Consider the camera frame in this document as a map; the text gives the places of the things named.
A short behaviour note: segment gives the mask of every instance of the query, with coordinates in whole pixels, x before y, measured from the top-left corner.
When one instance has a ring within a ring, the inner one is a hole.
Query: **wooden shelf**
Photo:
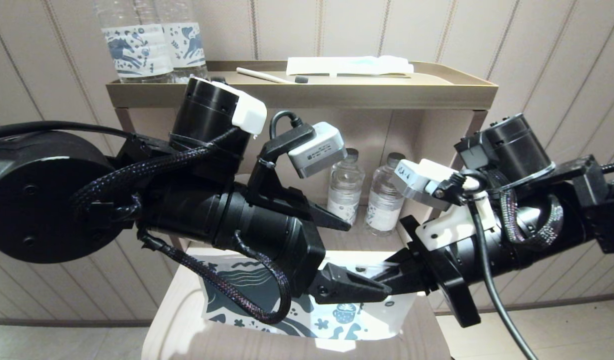
[[[285,75],[286,61],[214,61],[210,76],[259,98],[268,108],[487,110],[497,85],[435,63],[413,61],[410,76],[309,76],[309,84],[276,84],[236,73],[237,67]],[[177,108],[185,84],[107,84],[116,108]]]

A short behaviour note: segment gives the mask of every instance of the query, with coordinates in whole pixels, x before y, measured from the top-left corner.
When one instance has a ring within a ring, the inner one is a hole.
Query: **wall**
[[[209,60],[397,55],[440,62],[499,84],[488,123],[525,112],[554,161],[587,153],[614,161],[614,0],[194,4]],[[115,78],[89,0],[0,0],[0,125],[65,120],[119,127],[104,87]],[[173,112],[135,114],[170,121]],[[84,136],[108,154],[121,146],[112,136]],[[0,254],[0,319],[151,319],[174,269],[140,251],[130,231],[65,264],[24,264]],[[583,244],[496,283],[513,304],[613,294],[614,255]],[[489,305],[482,286],[472,291],[480,306]],[[431,301],[446,308],[439,294]]]

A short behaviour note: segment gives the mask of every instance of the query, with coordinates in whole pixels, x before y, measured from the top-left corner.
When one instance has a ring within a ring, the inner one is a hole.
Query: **bottle label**
[[[132,25],[102,29],[115,70],[122,78],[144,78],[171,73],[162,25]]]
[[[197,22],[163,23],[165,39],[174,68],[195,68],[206,64]]]
[[[343,219],[349,224],[355,223],[355,215],[358,214],[358,203],[352,203],[350,205],[342,205],[333,201],[331,198],[327,200],[327,210],[337,217]]]
[[[369,203],[367,206],[366,221],[369,226],[379,231],[389,231],[396,227],[398,218],[400,217],[400,209],[383,210],[378,209],[376,205]]]

